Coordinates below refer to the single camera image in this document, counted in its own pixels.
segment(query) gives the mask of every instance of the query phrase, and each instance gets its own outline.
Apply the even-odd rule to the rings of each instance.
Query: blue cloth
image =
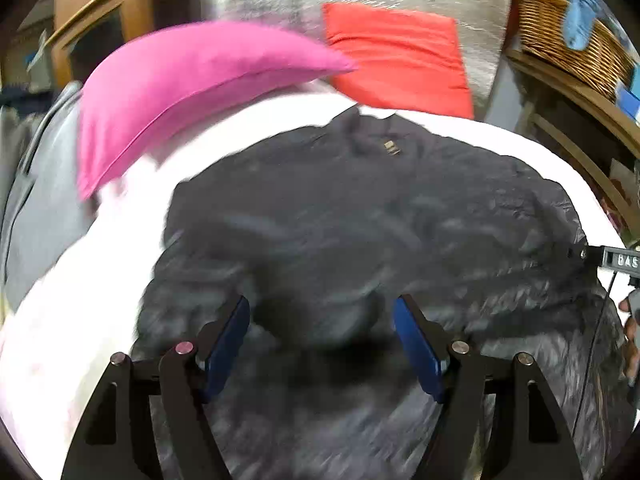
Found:
[[[572,50],[584,50],[589,44],[593,25],[601,13],[599,0],[567,0],[569,6],[562,22],[564,43]]]
[[[628,49],[629,38],[602,0],[567,1],[569,6],[562,22],[562,37],[567,47],[572,50],[587,48],[595,20],[599,19],[618,38],[622,47]]]

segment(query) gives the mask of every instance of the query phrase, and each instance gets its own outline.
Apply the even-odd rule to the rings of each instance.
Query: bed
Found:
[[[353,104],[322,82],[271,92],[156,146],[101,190],[89,232],[35,284],[0,332],[0,417],[44,480],[60,478],[110,355],[128,351],[135,340],[140,299],[162,252],[164,215],[176,184],[261,139],[327,124]],[[362,112],[382,118],[393,110]],[[543,146],[489,124],[398,114],[434,134],[519,158],[564,187],[591,245],[623,247],[587,183]],[[610,273],[601,270],[598,277],[606,286]],[[619,302],[629,290],[620,277],[611,297]]]

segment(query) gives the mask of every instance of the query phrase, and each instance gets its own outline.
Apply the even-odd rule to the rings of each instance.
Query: blue gripper pad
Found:
[[[409,311],[402,298],[397,298],[394,305],[394,323],[396,324],[396,332],[402,342],[404,353],[414,367],[423,391],[433,396],[436,402],[442,402],[444,387],[442,385],[440,361],[429,343],[427,343],[413,314]]]
[[[240,297],[236,308],[226,321],[222,333],[205,361],[207,386],[203,392],[206,402],[219,394],[225,387],[226,380],[231,374],[231,368],[250,322],[249,302],[244,296]]]

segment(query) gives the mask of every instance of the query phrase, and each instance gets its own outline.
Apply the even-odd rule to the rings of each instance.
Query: cable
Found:
[[[574,428],[571,431],[572,440],[575,437],[575,428],[578,426],[578,419],[580,418],[580,412],[582,411],[582,404],[584,402],[584,394],[587,391],[587,380],[589,379],[589,372],[591,371],[591,361],[593,360],[593,351],[596,346],[596,339],[598,338],[598,332],[600,331],[600,325],[602,324],[602,317],[604,316],[604,310],[607,307],[607,300],[609,299],[609,294],[611,294],[611,289],[613,288],[613,282],[616,280],[616,276],[618,272],[615,271],[613,276],[611,277],[611,281],[609,282],[609,288],[607,289],[607,293],[604,295],[604,300],[602,301],[602,308],[600,309],[600,315],[598,316],[598,322],[596,323],[596,330],[593,331],[593,338],[591,339],[591,345],[589,346],[589,356],[587,357],[587,368],[584,371],[584,379],[582,381],[582,392],[580,393],[580,402],[578,403],[578,411],[575,414],[574,419]]]

